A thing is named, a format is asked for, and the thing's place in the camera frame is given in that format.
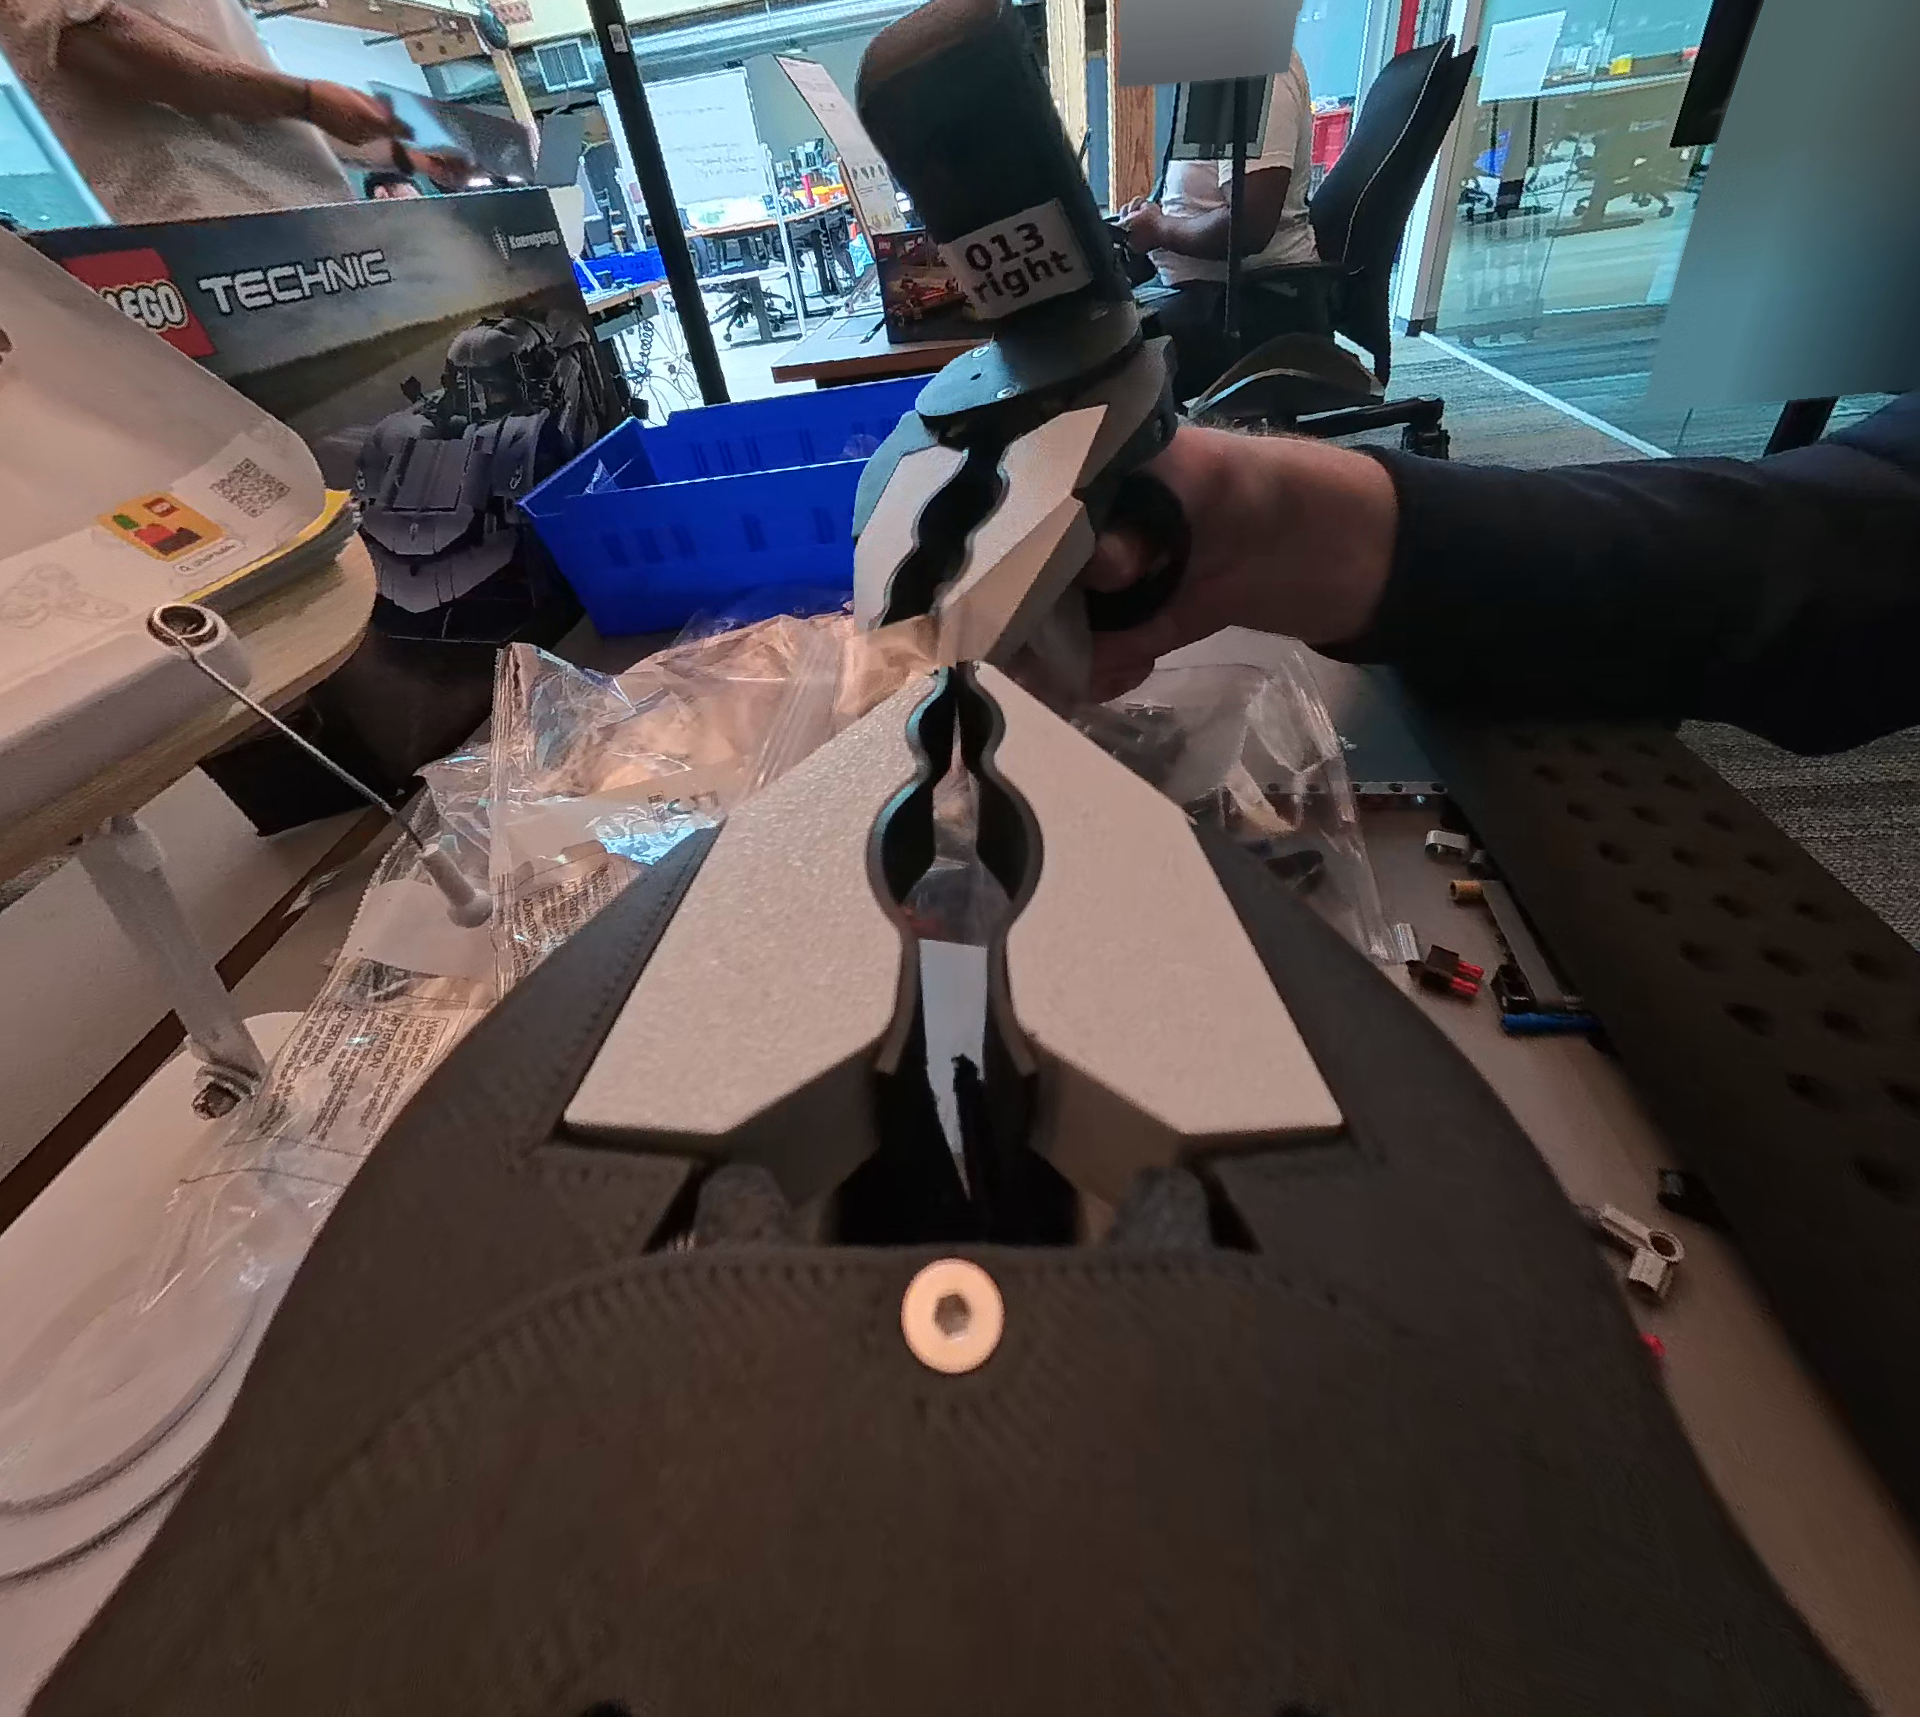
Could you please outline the black pole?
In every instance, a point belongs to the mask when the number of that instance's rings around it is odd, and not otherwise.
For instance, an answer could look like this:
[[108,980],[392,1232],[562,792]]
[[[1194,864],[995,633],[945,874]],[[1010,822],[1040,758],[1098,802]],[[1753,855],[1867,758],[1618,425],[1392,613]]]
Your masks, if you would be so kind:
[[623,140],[634,165],[643,211],[657,236],[662,272],[677,304],[677,318],[701,403],[721,407],[729,400],[729,388],[712,342],[707,301],[687,250],[677,194],[669,181],[657,121],[638,73],[631,27],[620,0],[585,0],[585,9],[611,77],[619,135]]

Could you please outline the black office chair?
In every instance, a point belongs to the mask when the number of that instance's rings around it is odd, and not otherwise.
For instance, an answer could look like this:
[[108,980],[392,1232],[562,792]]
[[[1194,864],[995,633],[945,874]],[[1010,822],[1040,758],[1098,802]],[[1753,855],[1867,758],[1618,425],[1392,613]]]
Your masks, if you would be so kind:
[[1317,257],[1242,279],[1240,304],[1270,304],[1279,328],[1253,330],[1189,414],[1218,429],[1284,434],[1399,432],[1412,457],[1448,453],[1438,395],[1395,400],[1391,279],[1412,199],[1434,166],[1474,75],[1452,36],[1391,57],[1357,108],[1336,162],[1309,198]]

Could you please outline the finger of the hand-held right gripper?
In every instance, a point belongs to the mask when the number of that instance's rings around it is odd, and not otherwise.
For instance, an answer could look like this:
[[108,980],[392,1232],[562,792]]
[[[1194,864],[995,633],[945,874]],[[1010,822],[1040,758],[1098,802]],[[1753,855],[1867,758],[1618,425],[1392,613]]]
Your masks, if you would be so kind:
[[899,429],[867,463],[853,537],[853,622],[861,633],[924,622],[932,638],[981,638],[967,576],[983,562],[1002,502],[1002,441],[939,443]]
[[939,666],[1005,666],[1093,556],[1080,475],[1105,407],[1065,409],[1010,441],[996,495],[932,604]]

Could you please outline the white toy connector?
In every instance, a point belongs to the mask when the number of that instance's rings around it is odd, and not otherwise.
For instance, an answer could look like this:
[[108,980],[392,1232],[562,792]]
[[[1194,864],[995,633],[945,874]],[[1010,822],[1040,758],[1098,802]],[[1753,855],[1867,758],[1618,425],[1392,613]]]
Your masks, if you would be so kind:
[[1583,1220],[1600,1241],[1623,1257],[1623,1287],[1650,1305],[1661,1305],[1686,1263],[1686,1245],[1664,1225],[1643,1222],[1617,1204],[1583,1210]]

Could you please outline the wooden table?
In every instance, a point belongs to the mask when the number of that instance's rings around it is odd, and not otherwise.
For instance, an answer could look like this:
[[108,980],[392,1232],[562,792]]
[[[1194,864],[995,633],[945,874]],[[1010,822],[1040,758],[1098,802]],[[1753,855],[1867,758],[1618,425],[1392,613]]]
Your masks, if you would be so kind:
[[781,344],[769,372],[778,385],[813,388],[932,375],[981,342],[983,336],[898,342],[884,318],[832,318],[799,342]]

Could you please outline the toy set instruction booklet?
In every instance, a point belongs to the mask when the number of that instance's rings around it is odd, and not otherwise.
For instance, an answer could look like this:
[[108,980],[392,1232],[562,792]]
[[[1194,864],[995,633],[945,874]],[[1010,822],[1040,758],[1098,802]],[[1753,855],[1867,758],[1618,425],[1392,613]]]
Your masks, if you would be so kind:
[[211,705],[154,626],[324,519],[307,443],[2,233],[2,824]]

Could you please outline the whiteboard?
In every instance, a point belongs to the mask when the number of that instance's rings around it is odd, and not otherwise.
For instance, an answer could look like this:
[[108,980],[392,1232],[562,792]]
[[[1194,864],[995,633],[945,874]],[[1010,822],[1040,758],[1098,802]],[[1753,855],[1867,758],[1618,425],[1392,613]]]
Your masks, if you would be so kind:
[[769,159],[740,66],[641,81],[677,208],[762,199]]

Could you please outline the clear bag with printed warnings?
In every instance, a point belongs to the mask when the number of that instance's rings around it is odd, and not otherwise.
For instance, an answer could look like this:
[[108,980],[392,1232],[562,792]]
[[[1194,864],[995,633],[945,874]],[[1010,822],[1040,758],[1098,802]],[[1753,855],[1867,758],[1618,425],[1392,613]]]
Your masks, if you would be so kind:
[[301,1242],[420,1082],[631,877],[601,843],[577,843],[510,874],[491,923],[461,928],[418,850],[396,842],[264,1086],[186,1163],[169,1235],[190,1254]]

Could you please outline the black perforated pad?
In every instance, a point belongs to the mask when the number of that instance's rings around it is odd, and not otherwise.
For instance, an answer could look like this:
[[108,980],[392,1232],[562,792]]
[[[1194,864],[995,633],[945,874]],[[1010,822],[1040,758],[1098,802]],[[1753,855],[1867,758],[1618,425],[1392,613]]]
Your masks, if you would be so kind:
[[1915,1517],[1916,952],[1658,725],[1409,714]]

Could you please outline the large dark toy set box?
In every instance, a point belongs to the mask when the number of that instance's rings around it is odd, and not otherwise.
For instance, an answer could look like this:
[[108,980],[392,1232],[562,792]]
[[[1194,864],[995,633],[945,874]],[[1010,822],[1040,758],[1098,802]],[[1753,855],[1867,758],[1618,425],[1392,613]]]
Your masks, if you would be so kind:
[[376,599],[296,729],[400,799],[487,718],[496,648],[580,615],[530,495],[630,409],[548,193],[74,225],[35,250],[252,407],[349,494]]

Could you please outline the person's right forearm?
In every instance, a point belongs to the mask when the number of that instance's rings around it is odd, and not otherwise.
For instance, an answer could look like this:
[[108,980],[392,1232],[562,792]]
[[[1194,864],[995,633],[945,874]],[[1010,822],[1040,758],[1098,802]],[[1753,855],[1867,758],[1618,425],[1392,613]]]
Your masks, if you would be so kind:
[[1399,531],[1316,648],[1552,721],[1720,721],[1800,754],[1916,726],[1916,395],[1761,460],[1497,468],[1369,448]]

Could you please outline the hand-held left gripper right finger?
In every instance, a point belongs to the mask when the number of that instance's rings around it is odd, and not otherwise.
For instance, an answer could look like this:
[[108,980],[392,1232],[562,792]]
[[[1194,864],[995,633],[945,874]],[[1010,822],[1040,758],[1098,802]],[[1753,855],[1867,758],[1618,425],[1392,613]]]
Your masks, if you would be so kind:
[[991,666],[981,782],[1027,850],[995,998],[1033,1144],[1116,1207],[1204,1156],[1336,1136],[1339,1104],[1183,810]]

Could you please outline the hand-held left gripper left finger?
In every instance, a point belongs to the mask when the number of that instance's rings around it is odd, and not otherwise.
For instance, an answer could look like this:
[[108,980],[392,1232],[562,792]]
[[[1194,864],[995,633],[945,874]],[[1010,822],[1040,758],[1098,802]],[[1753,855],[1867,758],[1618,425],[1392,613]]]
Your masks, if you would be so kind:
[[917,973],[881,818],[927,781],[917,726],[948,668],[911,678],[740,802],[566,1104],[577,1140],[758,1164],[785,1200],[878,1149]]

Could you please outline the long grey toy beam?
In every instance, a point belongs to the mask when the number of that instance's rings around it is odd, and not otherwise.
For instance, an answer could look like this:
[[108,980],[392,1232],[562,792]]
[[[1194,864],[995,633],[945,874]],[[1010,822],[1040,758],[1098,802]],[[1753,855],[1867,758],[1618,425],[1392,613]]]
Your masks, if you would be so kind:
[[1497,877],[1486,874],[1480,880],[1480,899],[1488,910],[1493,931],[1499,933],[1501,952],[1511,959],[1518,980],[1526,986],[1526,999],[1540,1011],[1571,1011],[1583,1008],[1583,998],[1552,965],[1540,935],[1533,933],[1522,905]]

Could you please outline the small clear bag toy pieces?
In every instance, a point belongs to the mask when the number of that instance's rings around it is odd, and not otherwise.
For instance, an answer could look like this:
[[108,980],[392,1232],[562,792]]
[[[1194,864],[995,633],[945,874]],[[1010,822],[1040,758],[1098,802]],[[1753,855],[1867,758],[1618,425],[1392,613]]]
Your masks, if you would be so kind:
[[[1017,679],[1176,802],[1194,832],[1232,842],[1366,959],[1402,959],[1348,761],[1303,648],[1194,652],[1155,666],[1116,698],[1073,698],[1044,666]],[[990,822],[983,782],[959,743],[899,822],[905,859],[878,867],[881,894],[917,935],[985,945],[1010,898],[978,855]]]

